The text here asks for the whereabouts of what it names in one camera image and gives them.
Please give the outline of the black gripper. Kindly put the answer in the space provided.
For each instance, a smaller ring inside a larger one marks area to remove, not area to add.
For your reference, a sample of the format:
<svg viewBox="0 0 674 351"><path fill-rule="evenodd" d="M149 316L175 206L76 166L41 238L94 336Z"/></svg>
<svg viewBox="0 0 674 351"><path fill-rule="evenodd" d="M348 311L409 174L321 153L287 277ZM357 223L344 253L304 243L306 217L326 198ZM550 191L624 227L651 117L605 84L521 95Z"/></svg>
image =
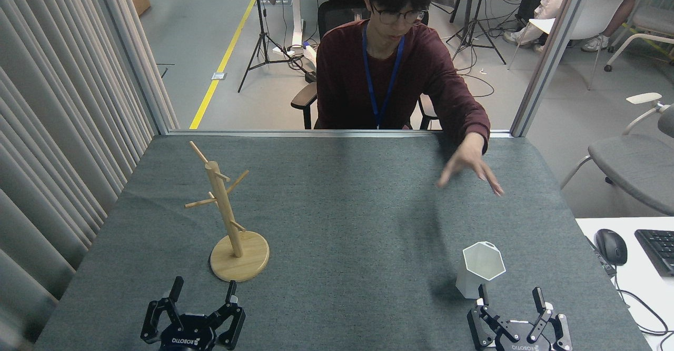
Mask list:
<svg viewBox="0 0 674 351"><path fill-rule="evenodd" d="M489 311L486 284L478 288L479 301L467 314L470 333L476 350L485 350L495 342L496 350L573 350L570 329L564 314L557 313L551 303L544 300L539 287L532 296L539 317L535 323L504 320ZM551 343L542 330L551 323L556 341Z"/></svg>
<svg viewBox="0 0 674 351"><path fill-rule="evenodd" d="M234 296L236 281L229 281L225 303L211 315L179 315L176 308L184 279L176 276L170 293L161 300L150 301L145 313L141 339L152 344L161 340L159 350L212 350L216 344L216 332L227 319L232 317L229 329L217 337L217 344L233 350L245 322L245 311ZM158 335L161 314L166 312L171 324Z"/></svg>

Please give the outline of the person's hand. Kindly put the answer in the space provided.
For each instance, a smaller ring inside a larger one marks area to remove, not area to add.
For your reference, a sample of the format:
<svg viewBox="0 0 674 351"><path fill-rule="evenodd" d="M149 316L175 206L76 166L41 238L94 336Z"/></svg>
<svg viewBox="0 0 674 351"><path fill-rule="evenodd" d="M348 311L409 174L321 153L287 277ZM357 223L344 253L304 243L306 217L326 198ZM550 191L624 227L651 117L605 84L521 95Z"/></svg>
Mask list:
<svg viewBox="0 0 674 351"><path fill-rule="evenodd" d="M443 188L453 175L465 168L469 168L474 171L478 179L489 183L495 195L501 197L504 194L504 190L492 169L482 159L482 148L484 145L485 139L481 134L475 132L467 133L452 157L445 164L440 178L436 181L435 185L438 188Z"/></svg>

